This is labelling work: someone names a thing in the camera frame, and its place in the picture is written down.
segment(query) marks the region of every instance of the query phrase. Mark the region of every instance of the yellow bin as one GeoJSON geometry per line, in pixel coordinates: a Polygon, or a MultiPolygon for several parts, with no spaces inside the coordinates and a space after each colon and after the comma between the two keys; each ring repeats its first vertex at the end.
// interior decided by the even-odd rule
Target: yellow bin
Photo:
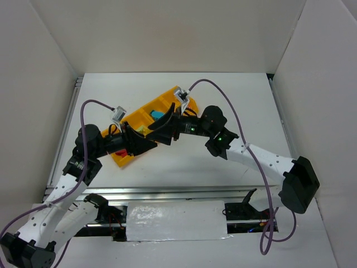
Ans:
{"type": "MultiPolygon", "coordinates": [[[[147,127],[151,125],[153,122],[155,122],[150,115],[150,113],[153,110],[166,113],[173,102],[175,103],[176,107],[181,105],[180,101],[178,101],[173,94],[176,88],[177,86],[163,93],[162,95],[152,100],[151,102],[147,103],[143,107],[137,109],[132,114],[124,117],[121,122],[128,121],[129,125],[134,130],[140,132],[143,135],[149,134],[151,130],[149,130],[147,127]]],[[[189,98],[190,98],[190,103],[188,108],[192,109],[193,111],[195,111],[195,113],[198,114],[199,109],[197,107],[195,100],[192,99],[191,97],[189,98]]],[[[108,135],[108,129],[102,132],[103,137],[105,137],[106,135],[108,135]]],[[[111,156],[119,167],[125,166],[135,158],[135,156],[129,156],[118,152],[111,154],[111,156]]]]}

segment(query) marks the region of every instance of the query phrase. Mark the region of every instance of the purple cable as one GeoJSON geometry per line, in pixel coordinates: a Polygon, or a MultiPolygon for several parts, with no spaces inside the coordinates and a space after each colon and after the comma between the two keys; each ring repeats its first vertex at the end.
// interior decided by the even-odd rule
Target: purple cable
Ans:
{"type": "MultiPolygon", "coordinates": [[[[229,107],[231,108],[233,114],[234,114],[234,117],[237,121],[237,124],[238,124],[238,128],[239,128],[239,132],[240,132],[240,137],[243,141],[243,143],[246,145],[247,144],[247,141],[245,140],[245,137],[244,137],[244,133],[243,133],[243,128],[242,128],[242,124],[240,123],[240,120],[238,118],[238,115],[232,105],[232,103],[230,102],[229,98],[227,97],[227,95],[223,92],[222,89],[220,89],[220,87],[218,85],[216,85],[214,82],[212,82],[211,80],[209,79],[200,79],[196,82],[194,82],[194,84],[188,89],[189,92],[191,92],[193,90],[193,88],[198,84],[198,83],[201,83],[201,82],[207,82],[207,83],[210,83],[211,85],[213,85],[222,95],[223,97],[225,98],[225,100],[228,102],[228,105],[229,107]]],[[[274,210],[273,210],[273,201],[272,201],[272,196],[271,196],[271,192],[270,192],[270,188],[269,188],[269,184],[268,184],[268,180],[267,180],[267,177],[264,173],[264,170],[261,166],[261,164],[259,163],[259,160],[257,159],[257,157],[255,156],[255,154],[253,153],[253,151],[250,149],[249,146],[247,146],[247,150],[249,151],[250,155],[252,156],[252,158],[254,159],[255,163],[257,164],[258,166],[258,169],[260,171],[260,173],[262,174],[262,177],[263,177],[263,181],[264,181],[264,185],[265,185],[265,188],[266,188],[266,191],[267,191],[267,195],[268,195],[268,203],[269,203],[269,213],[271,215],[271,217],[269,218],[268,220],[268,223],[267,225],[265,226],[264,230],[263,230],[263,233],[262,233],[262,237],[260,238],[260,252],[262,253],[262,255],[266,255],[269,250],[270,250],[270,247],[272,245],[272,242],[274,241],[273,239],[273,234],[274,234],[274,228],[269,228],[269,237],[267,237],[266,235],[266,232],[267,232],[267,229],[269,226],[274,226],[274,210]],[[263,247],[263,241],[264,241],[264,238],[267,237],[268,238],[268,243],[267,243],[267,246],[266,248],[264,249],[263,247]]],[[[295,213],[293,213],[293,216],[294,216],[294,228],[293,228],[293,232],[287,237],[284,239],[284,241],[288,240],[290,237],[292,237],[292,235],[294,234],[295,232],[295,229],[296,229],[296,216],[295,216],[295,213]]]]}
{"type": "MultiPolygon", "coordinates": [[[[80,174],[78,183],[73,187],[73,189],[70,190],[67,194],[63,195],[62,197],[53,200],[53,201],[51,202],[52,204],[57,204],[57,203],[61,202],[63,199],[65,199],[65,198],[68,197],[70,194],[72,194],[74,191],[76,191],[77,188],[79,187],[79,185],[81,184],[81,182],[82,182],[83,179],[84,179],[84,176],[85,176],[85,173],[86,173],[86,170],[87,170],[87,164],[88,164],[88,149],[87,149],[87,146],[86,146],[86,140],[87,140],[87,138],[86,138],[86,134],[85,134],[85,124],[84,124],[84,116],[83,116],[83,114],[84,114],[84,107],[85,107],[88,103],[90,103],[90,102],[94,102],[94,103],[100,104],[100,105],[104,106],[105,108],[108,108],[108,109],[110,109],[110,110],[112,110],[112,111],[115,110],[115,108],[110,107],[110,106],[108,106],[108,105],[106,105],[106,104],[104,104],[104,103],[102,103],[102,102],[99,102],[99,101],[97,101],[97,100],[95,100],[95,99],[88,99],[88,100],[86,100],[86,101],[82,104],[81,109],[80,109],[80,125],[81,125],[82,139],[83,139],[83,144],[84,144],[84,146],[83,146],[83,149],[84,149],[84,165],[83,165],[83,171],[82,171],[82,173],[80,174]]],[[[47,205],[41,205],[41,206],[39,206],[39,207],[37,207],[37,208],[30,209],[29,211],[24,212],[24,213],[22,213],[21,215],[17,216],[15,219],[13,219],[12,221],[10,221],[10,222],[4,227],[4,229],[2,229],[2,231],[1,231],[1,233],[0,233],[0,238],[3,237],[4,234],[5,234],[5,232],[6,232],[6,230],[8,230],[9,227],[10,227],[11,225],[13,225],[15,222],[17,222],[19,219],[21,219],[21,218],[23,218],[23,217],[25,217],[25,216],[31,214],[32,212],[40,211],[40,210],[43,210],[43,209],[45,209],[45,208],[47,208],[47,205]]],[[[4,266],[3,262],[1,261],[1,259],[0,259],[0,268],[5,268],[5,266],[4,266]]]]}
{"type": "MultiPolygon", "coordinates": [[[[277,208],[277,209],[274,211],[274,217],[275,217],[275,215],[277,214],[278,209],[279,209],[279,208],[277,208]]],[[[294,233],[295,233],[295,231],[296,231],[297,222],[296,222],[295,212],[292,211],[292,210],[291,210],[291,212],[292,212],[292,217],[293,217],[293,219],[294,219],[294,224],[293,224],[293,228],[292,228],[291,233],[290,233],[287,237],[285,237],[285,238],[283,238],[283,239],[280,239],[280,240],[278,240],[278,239],[273,239],[273,242],[278,242],[278,243],[280,243],[280,242],[285,242],[285,241],[289,240],[289,239],[294,235],[294,233]]],[[[266,231],[267,231],[267,229],[268,229],[269,227],[270,227],[270,223],[267,223],[267,225],[265,225],[265,227],[264,227],[264,230],[265,230],[265,231],[263,230],[264,236],[265,236],[266,238],[268,238],[268,237],[267,237],[267,235],[266,235],[265,233],[266,233],[266,231]]]]}
{"type": "Polygon", "coordinates": [[[67,251],[67,248],[68,248],[68,245],[69,245],[69,242],[71,242],[71,239],[69,239],[66,243],[66,246],[65,248],[63,249],[62,251],[62,254],[61,254],[61,257],[59,258],[58,262],[56,263],[56,265],[54,266],[54,268],[57,268],[60,264],[60,262],[62,261],[63,257],[65,256],[66,254],[66,251],[67,251]]]}

